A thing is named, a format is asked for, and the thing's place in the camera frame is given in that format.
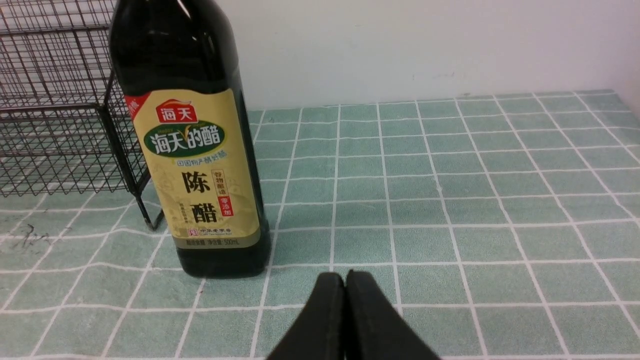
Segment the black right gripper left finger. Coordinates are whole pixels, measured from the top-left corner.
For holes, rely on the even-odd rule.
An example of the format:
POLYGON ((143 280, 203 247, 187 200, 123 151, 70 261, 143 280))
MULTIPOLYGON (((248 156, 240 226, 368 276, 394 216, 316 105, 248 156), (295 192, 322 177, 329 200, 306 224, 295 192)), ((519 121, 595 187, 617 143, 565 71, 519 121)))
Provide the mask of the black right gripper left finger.
POLYGON ((338 273, 322 272, 305 306, 268 360, 343 360, 345 292, 338 273))

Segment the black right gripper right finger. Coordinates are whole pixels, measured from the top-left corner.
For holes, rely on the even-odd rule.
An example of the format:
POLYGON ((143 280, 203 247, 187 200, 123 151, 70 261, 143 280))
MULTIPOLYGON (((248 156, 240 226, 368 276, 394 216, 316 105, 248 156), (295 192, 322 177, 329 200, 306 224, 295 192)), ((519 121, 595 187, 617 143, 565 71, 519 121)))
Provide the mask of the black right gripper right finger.
POLYGON ((439 360, 382 292, 374 276, 346 276, 343 346, 347 360, 439 360))

